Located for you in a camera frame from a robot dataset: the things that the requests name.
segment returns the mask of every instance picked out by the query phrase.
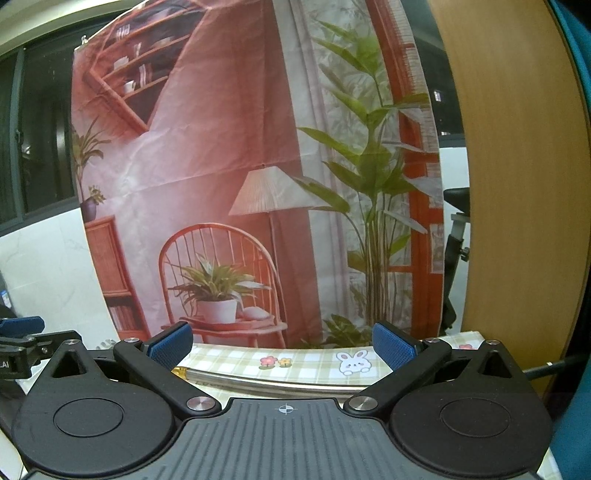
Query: cartoon rabbit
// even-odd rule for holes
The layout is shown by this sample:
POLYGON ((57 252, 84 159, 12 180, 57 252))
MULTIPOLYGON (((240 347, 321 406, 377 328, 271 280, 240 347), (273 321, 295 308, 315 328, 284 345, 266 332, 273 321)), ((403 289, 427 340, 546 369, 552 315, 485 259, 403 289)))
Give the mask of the cartoon rabbit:
POLYGON ((343 375, 352 375, 356 372, 369 372, 371 363, 365 358, 368 354, 367 350, 360 350, 355 352, 353 356, 350 356, 347 352, 339 352, 336 354, 336 358, 341 361, 339 370, 343 375))

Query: pink flower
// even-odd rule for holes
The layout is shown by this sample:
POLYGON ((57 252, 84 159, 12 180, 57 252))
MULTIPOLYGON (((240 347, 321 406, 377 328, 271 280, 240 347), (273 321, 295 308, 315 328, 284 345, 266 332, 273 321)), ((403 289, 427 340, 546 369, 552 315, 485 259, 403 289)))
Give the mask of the pink flower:
POLYGON ((261 366, 262 367, 274 367, 275 362, 277 362, 277 358, 275 358, 272 355, 261 358, 261 366))

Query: dark window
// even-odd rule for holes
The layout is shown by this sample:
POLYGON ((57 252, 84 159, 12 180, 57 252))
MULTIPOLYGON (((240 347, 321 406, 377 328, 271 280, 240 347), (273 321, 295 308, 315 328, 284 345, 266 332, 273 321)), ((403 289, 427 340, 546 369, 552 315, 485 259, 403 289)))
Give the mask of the dark window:
POLYGON ((77 207, 71 162, 74 49, 115 15, 0 59, 0 233, 77 207))
POLYGON ((441 147, 465 146, 460 103, 449 59, 427 0, 402 0, 413 31, 441 147))

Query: checkered tablecloth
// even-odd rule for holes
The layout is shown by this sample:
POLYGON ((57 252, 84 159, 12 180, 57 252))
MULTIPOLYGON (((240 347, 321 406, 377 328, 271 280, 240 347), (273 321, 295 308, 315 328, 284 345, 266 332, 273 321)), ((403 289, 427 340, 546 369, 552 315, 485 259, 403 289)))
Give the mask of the checkered tablecloth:
MULTIPOLYGON (((462 332, 441 338, 453 348, 463 349, 476 349, 484 340, 479 332, 462 332)), ((237 377, 326 385, 369 385, 392 372, 372 347, 275 350, 195 344, 191 353, 179 365, 188 369, 237 377), (342 355, 343 353, 353 359, 352 363, 355 363, 355 359, 359 359, 356 363, 364 367, 363 371, 359 367, 354 367, 353 370, 356 371, 346 374, 345 372, 351 369, 343 366, 341 358, 346 358, 342 355), (369 362, 369 367, 366 362, 361 362, 361 359, 369 362)), ((211 385, 197 386, 217 398, 224 406, 231 397, 260 397, 260 395, 248 395, 242 392, 235 393, 211 385)), ((562 480, 554 456, 549 450, 538 474, 544 480, 562 480)))

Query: crosshair mark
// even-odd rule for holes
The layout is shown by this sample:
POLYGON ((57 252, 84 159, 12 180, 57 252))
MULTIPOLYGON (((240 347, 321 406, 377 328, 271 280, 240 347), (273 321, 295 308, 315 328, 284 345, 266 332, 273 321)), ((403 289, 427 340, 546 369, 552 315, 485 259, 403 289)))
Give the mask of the crosshair mark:
POLYGON ((288 413, 292 413, 294 410, 297 410, 297 408, 294 408, 291 405, 288 405, 286 403, 285 405, 282 405, 281 407, 276 408, 276 410, 279 410, 284 415, 287 415, 288 413))

